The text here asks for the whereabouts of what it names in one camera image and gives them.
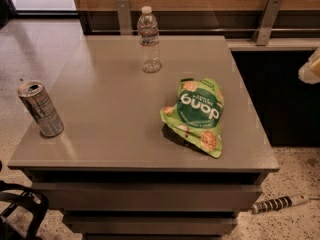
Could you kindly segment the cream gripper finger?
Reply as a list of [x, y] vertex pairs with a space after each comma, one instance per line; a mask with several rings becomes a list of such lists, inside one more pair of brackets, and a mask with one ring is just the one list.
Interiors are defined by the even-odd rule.
[[315, 75], [320, 75], [320, 47], [309, 57], [308, 62], [311, 64], [311, 71]]
[[298, 70], [298, 78], [307, 84], [320, 83], [320, 78], [316, 76], [312, 71], [312, 64], [307, 62]]

